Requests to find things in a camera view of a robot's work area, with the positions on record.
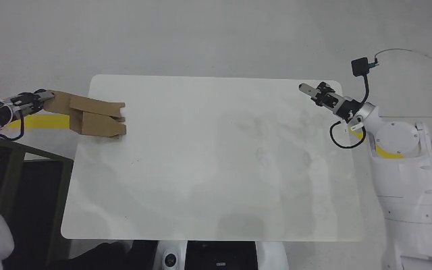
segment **cardboard flap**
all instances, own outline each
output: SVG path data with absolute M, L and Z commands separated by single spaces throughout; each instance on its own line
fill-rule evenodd
M 75 131 L 78 134 L 82 134 L 82 111 L 70 111 L 69 129 Z
M 121 117 L 120 108 L 125 107 L 125 103 L 98 101 L 87 97 L 71 96 L 69 107 L 89 113 Z
M 126 134 L 126 126 L 115 121 L 108 115 L 82 113 L 82 135 L 113 137 Z
M 54 93 L 54 98 L 45 101 L 43 109 L 50 113 L 60 113 L 70 115 L 71 109 L 69 108 L 70 99 L 72 94 L 66 92 L 59 92 L 51 90 Z

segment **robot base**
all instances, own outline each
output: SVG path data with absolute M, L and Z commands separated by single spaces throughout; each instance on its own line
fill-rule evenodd
M 282 242 L 159 241 L 153 270 L 193 270 L 197 267 L 289 270 Z

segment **white tabletop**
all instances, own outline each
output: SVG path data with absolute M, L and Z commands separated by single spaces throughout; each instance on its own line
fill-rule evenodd
M 81 136 L 66 238 L 352 241 L 362 235 L 352 153 L 314 80 L 98 75 L 125 102 L 121 139 Z M 337 82 L 327 81 L 339 94 Z M 342 125 L 341 144 L 350 144 Z

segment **black cable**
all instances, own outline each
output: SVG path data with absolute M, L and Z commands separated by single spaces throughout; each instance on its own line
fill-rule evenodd
M 363 98 L 362 102 L 360 102 L 362 106 L 364 105 L 364 103 L 369 98 L 369 81 L 367 80 L 366 74 L 363 75 L 363 80 L 364 80 L 364 87 L 366 88 L 366 92 L 364 93 L 364 98 Z
M 363 137 L 361 138 L 361 140 L 359 142 L 357 142 L 356 144 L 351 145 L 351 146 L 340 145 L 338 142 L 336 142 L 335 138 L 333 137 L 333 129 L 334 129 L 334 127 L 336 127 L 340 123 L 341 123 L 341 121 L 337 121 L 336 123 L 334 123 L 330 127 L 330 138 L 334 142 L 334 144 L 336 144 L 338 147 L 340 147 L 342 149 L 353 149 L 353 148 L 356 148 L 357 146 L 359 146 L 360 144 L 362 144 L 365 141 L 365 138 L 366 138 L 366 128 L 363 126 L 362 127 Z
M 20 121 L 21 121 L 21 125 L 20 125 L 20 135 L 16 136 L 15 138 L 9 138 L 6 135 L 0 134 L 0 138 L 3 138 L 5 140 L 10 140 L 12 142 L 21 139 L 24 136 L 24 116 L 22 115 L 22 111 L 18 111 L 18 113 L 20 114 Z
M 366 74 L 363 75 L 363 80 L 364 80 L 364 87 L 366 88 L 366 91 L 364 93 L 364 97 L 363 97 L 362 102 L 360 102 L 360 107 L 362 107 L 366 103 L 367 99 L 369 98 L 369 81 L 367 80 L 367 75 Z M 353 149 L 353 148 L 356 148 L 357 146 L 359 146 L 360 144 L 362 144 L 365 141 L 365 138 L 366 138 L 366 129 L 363 126 L 362 127 L 363 137 L 361 138 L 361 140 L 359 142 L 357 142 L 356 144 L 351 145 L 351 146 L 340 145 L 338 142 L 336 142 L 335 138 L 333 137 L 333 129 L 334 129 L 334 127 L 336 127 L 339 124 L 341 124 L 341 121 L 337 121 L 336 123 L 334 123 L 330 127 L 330 138 L 334 142 L 334 144 L 336 144 L 338 147 L 340 147 L 342 149 Z

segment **black panel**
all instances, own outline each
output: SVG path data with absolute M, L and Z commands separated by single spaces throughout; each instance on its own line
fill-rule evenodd
M 38 269 L 45 266 L 62 162 L 24 162 L 9 227 L 15 250 L 4 261 L 5 269 Z
M 255 242 L 189 241 L 185 270 L 258 270 Z
M 0 191 L 3 186 L 3 178 L 5 177 L 11 152 L 12 150 L 9 148 L 0 147 Z

